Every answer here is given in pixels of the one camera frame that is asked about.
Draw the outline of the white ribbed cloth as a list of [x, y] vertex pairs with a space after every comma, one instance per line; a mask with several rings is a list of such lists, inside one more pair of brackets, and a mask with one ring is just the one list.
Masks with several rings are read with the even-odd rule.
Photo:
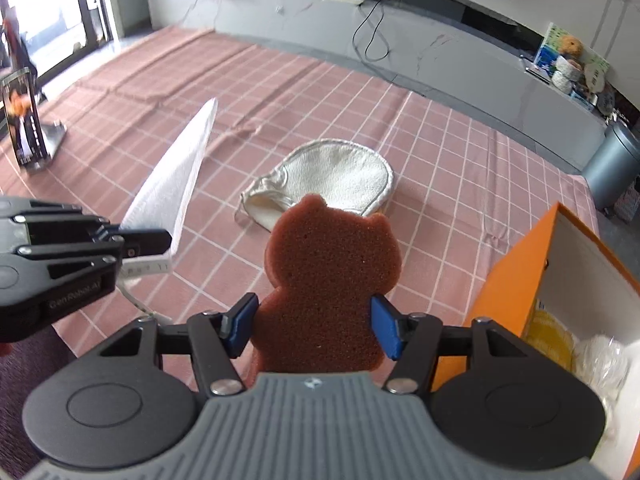
[[186, 210], [198, 180], [217, 108], [215, 99], [208, 100], [200, 108], [134, 196], [120, 222], [119, 234], [164, 230], [170, 235], [170, 244], [152, 250], [147, 256], [139, 254], [122, 260], [119, 273], [122, 280], [171, 270], [171, 260], [180, 245]]

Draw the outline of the red-brown bear sponge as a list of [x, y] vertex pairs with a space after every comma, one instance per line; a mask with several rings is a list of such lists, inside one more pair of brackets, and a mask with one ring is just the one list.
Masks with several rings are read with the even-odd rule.
[[401, 263], [384, 214], [361, 217], [316, 194], [285, 211], [265, 250], [273, 290], [254, 316], [248, 380], [375, 370], [383, 351], [370, 326], [370, 299], [396, 286]]

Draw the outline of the white round bath mitt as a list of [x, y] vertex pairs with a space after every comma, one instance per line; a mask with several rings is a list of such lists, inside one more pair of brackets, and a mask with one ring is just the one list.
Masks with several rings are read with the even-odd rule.
[[393, 169], [372, 148], [342, 139], [305, 143], [241, 193], [244, 211], [271, 231], [282, 214], [308, 194], [361, 217], [377, 212], [390, 198]]

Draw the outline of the phone on metal stand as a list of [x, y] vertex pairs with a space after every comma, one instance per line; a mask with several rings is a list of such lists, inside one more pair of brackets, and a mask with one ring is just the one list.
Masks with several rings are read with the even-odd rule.
[[66, 136], [62, 122], [40, 119], [34, 77], [28, 67], [2, 80], [1, 97], [17, 165], [27, 172], [46, 168]]

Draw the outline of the pink checkered tablecloth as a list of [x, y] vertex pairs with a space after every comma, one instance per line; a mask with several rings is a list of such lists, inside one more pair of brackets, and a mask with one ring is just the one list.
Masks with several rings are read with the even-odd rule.
[[4, 194], [124, 218], [152, 169], [201, 106], [218, 113], [169, 273], [111, 294], [56, 326], [81, 354], [150, 309], [181, 323], [268, 294], [268, 233], [242, 192], [299, 146], [343, 139], [393, 169], [385, 214], [402, 253], [390, 299], [461, 323], [490, 268], [556, 203], [598, 224], [585, 181], [531, 148], [420, 94], [334, 62], [216, 32], [168, 28], [82, 78], [40, 110], [66, 125], [52, 164], [19, 170], [1, 145]]

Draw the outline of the orange cardboard box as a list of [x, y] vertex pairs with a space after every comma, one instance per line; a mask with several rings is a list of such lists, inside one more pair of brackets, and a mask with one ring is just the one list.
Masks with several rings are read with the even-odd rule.
[[[625, 346], [630, 369], [605, 440], [598, 396], [523, 338], [546, 309], [575, 346]], [[568, 208], [553, 206], [490, 271], [465, 320], [471, 333], [440, 358], [431, 410], [439, 430], [499, 466], [542, 471], [589, 460], [611, 479], [639, 470], [639, 285]]]

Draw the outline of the white plastic bag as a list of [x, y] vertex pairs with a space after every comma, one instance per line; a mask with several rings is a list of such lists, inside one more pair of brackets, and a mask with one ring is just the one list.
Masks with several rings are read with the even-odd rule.
[[630, 369], [625, 346], [614, 338], [597, 335], [576, 344], [572, 372], [600, 399], [605, 411], [603, 437], [614, 440], [617, 422], [614, 410]]

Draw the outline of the grey metal trash can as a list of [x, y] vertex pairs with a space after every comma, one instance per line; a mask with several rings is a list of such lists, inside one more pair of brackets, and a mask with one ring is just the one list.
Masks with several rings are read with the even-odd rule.
[[611, 207], [639, 173], [639, 137], [616, 120], [605, 129], [605, 138], [582, 170], [594, 206]]

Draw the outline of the teddy bear on shelf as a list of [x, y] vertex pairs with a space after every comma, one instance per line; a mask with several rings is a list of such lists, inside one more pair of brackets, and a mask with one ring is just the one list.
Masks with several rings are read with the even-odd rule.
[[584, 46], [577, 37], [573, 35], [564, 35], [561, 37], [558, 52], [559, 55], [564, 56], [564, 58], [574, 58], [578, 60], [583, 50]]

